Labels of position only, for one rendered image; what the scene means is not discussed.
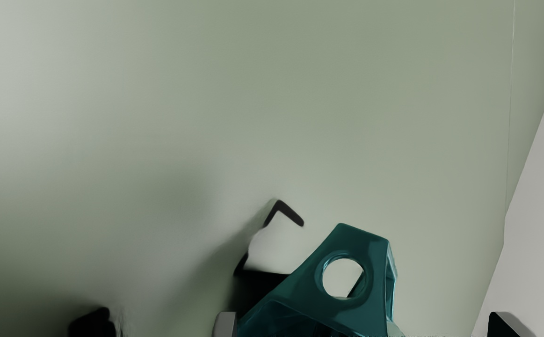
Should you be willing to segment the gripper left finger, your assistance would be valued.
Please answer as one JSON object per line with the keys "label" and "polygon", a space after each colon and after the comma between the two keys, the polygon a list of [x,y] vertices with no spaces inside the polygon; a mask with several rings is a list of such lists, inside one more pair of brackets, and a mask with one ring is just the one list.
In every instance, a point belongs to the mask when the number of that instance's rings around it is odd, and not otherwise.
{"label": "gripper left finger", "polygon": [[237,337],[238,323],[236,312],[221,311],[215,318],[212,337]]}

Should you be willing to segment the teal faceted mug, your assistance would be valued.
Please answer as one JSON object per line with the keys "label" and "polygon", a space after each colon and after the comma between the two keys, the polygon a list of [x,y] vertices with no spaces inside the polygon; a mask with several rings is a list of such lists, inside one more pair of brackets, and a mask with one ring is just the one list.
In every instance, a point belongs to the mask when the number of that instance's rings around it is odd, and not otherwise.
{"label": "teal faceted mug", "polygon": [[[346,297],[323,283],[331,263],[362,273]],[[398,274],[389,241],[340,223],[274,290],[238,320],[237,337],[389,337]]]}

